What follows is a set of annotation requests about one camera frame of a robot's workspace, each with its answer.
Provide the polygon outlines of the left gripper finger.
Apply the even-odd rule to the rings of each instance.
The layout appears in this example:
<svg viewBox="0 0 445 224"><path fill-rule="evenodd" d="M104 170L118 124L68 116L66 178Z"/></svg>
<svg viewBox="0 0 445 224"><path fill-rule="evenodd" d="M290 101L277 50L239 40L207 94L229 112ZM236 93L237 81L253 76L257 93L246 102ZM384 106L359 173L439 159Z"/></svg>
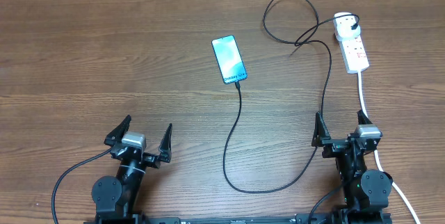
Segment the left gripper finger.
<svg viewBox="0 0 445 224"><path fill-rule="evenodd" d="M164 137L159 145L159 160L164 163L170 163L172 158L171 150L172 123L168 125Z"/></svg>
<svg viewBox="0 0 445 224"><path fill-rule="evenodd" d="M130 122L131 116L127 115L125 119L114 130L106 135L104 144L113 147L116 143L121 143L123 136L129 129Z"/></svg>

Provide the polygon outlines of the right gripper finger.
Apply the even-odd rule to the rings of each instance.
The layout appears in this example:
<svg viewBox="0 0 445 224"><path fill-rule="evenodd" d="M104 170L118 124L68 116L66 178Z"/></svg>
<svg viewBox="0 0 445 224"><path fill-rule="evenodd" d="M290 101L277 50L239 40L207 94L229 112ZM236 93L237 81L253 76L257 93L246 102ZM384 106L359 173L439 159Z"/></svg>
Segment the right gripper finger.
<svg viewBox="0 0 445 224"><path fill-rule="evenodd" d="M331 137L327 126L324 122L321 112L318 111L315 115L314 134L311 141L312 147L323 147L331 141Z"/></svg>
<svg viewBox="0 0 445 224"><path fill-rule="evenodd" d="M366 114L363 112L363 110L359 110L357 112L357 120L359 125L370 125L371 121L366 116Z"/></svg>

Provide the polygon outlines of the Samsung Galaxy smartphone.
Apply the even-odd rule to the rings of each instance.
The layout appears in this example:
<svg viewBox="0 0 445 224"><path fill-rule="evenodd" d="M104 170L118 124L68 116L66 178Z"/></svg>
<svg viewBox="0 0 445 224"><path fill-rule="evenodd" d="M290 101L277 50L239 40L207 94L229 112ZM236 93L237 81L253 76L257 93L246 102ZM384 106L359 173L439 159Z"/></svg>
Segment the Samsung Galaxy smartphone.
<svg viewBox="0 0 445 224"><path fill-rule="evenodd" d="M214 39L211 45L225 84L247 79L248 73L233 35Z"/></svg>

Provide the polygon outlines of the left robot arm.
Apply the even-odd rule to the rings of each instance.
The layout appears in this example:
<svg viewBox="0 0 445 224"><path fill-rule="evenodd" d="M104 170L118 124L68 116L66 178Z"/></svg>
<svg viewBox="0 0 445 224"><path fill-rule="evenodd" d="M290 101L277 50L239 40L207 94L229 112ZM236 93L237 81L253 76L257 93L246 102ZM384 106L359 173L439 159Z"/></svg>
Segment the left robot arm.
<svg viewBox="0 0 445 224"><path fill-rule="evenodd" d="M129 131L128 115L104 139L110 147L109 154L120 161L116 176L99 178L92 187L92 199L96 205L95 223L148 223L148 217L135 211L138 192L147 168L158 169L161 163L171 160L172 125L168 125L159 145L159 153L145 151L143 134Z"/></svg>

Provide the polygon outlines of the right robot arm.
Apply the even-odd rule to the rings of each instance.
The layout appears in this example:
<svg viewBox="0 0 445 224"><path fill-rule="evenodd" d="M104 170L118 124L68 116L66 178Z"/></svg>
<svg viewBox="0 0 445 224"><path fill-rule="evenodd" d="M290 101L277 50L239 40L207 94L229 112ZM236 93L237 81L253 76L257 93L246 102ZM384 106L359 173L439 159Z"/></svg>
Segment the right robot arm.
<svg viewBox="0 0 445 224"><path fill-rule="evenodd" d="M333 139L320 112L315 116L314 147L322 147L324 158L334 158L341 185L323 196L309 213L309 223L391 223L383 209L389 206L393 183L389 173L369 170L364 156L377 150L382 132L363 111L357 112L358 126L346 138ZM325 200L343 191L344 205L334 207L328 214L314 217Z"/></svg>

